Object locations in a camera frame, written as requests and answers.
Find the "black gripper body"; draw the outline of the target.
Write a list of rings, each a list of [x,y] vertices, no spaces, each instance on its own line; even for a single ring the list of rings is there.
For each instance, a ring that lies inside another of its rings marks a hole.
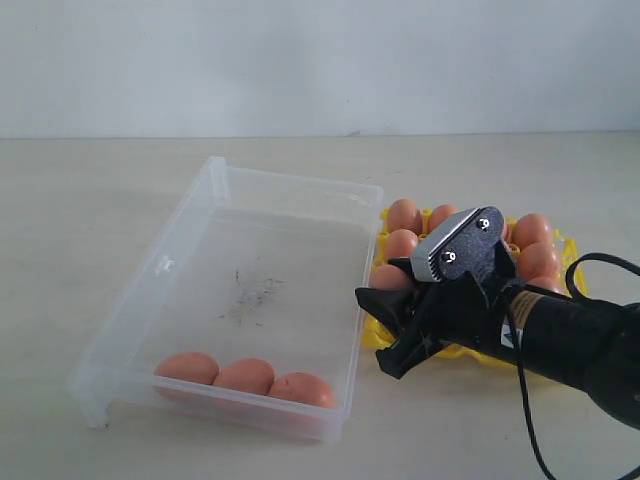
[[[457,344],[515,365],[511,346],[501,343],[503,331],[509,331],[508,304],[524,283],[512,279],[491,278],[478,283],[470,276],[451,283],[425,285],[425,298],[419,312],[432,314],[440,352]]]

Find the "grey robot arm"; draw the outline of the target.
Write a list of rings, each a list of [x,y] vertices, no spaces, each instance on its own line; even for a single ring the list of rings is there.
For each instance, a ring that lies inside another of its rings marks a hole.
[[[412,286],[359,287],[359,306],[394,340],[376,354],[380,369],[402,378],[413,367],[458,344],[586,393],[602,410],[639,425],[639,310],[526,285],[507,245],[475,242],[439,261],[429,282],[425,263],[395,266]]]

